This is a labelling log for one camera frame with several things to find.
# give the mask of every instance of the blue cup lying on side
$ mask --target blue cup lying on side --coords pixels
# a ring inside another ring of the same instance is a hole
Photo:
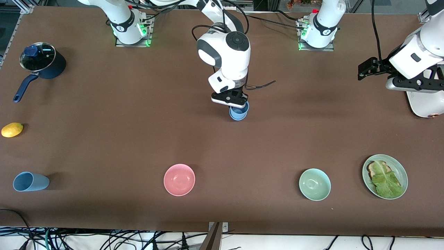
[[[19,192],[38,191],[47,188],[48,185],[48,177],[31,172],[18,174],[12,184],[14,189]]]
[[[233,118],[233,120],[240,121],[247,116],[247,112],[248,112],[249,108],[250,108],[250,105],[248,104],[248,102],[245,102],[245,107],[243,107],[241,109],[235,108],[235,107],[230,107],[230,116],[231,116],[231,118]]]

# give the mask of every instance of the saucepan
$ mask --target saucepan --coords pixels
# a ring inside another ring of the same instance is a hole
[[[20,65],[25,70],[31,71],[20,84],[14,102],[19,102],[29,83],[41,77],[51,79],[60,75],[66,66],[65,58],[49,43],[34,43],[24,49],[20,56]]]

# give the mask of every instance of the metal frame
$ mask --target metal frame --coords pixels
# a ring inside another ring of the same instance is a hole
[[[34,6],[45,6],[48,0],[12,0],[20,8],[20,14],[30,14]]]
[[[22,17],[23,17],[23,14],[21,14],[20,17],[19,17],[19,19],[17,20],[16,27],[14,28],[14,31],[12,32],[11,39],[9,39],[8,46],[6,47],[6,50],[4,51],[3,58],[2,58],[2,60],[0,61],[0,69],[1,69],[1,66],[3,65],[4,59],[6,58],[6,54],[8,53],[9,47],[11,47],[12,40],[14,39],[14,36],[16,35],[16,31],[17,31],[17,29],[18,29],[18,27],[19,27],[19,23],[20,23],[20,21],[22,20]]]
[[[353,5],[353,8],[350,10],[349,13],[356,13],[356,11],[358,11],[359,7],[362,5],[362,3],[364,2],[364,0],[358,0],[355,5]]]
[[[199,250],[219,250],[222,240],[223,222],[214,222]]]
[[[421,13],[418,13],[418,20],[422,24],[425,24],[428,21],[430,21],[430,14],[427,8],[423,10]]]

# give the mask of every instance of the pink bowl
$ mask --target pink bowl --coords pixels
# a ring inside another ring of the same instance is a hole
[[[193,170],[185,164],[171,166],[163,177],[165,189],[174,196],[183,196],[189,193],[195,182]]]

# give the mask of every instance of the bread slice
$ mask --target bread slice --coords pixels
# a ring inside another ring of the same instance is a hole
[[[381,162],[387,168],[387,172],[392,171],[392,169],[387,165],[387,163],[385,161],[381,161]],[[375,162],[372,162],[367,166],[367,171],[369,172],[370,179],[373,179],[373,176],[375,176],[375,171],[373,170],[373,165],[375,165]]]

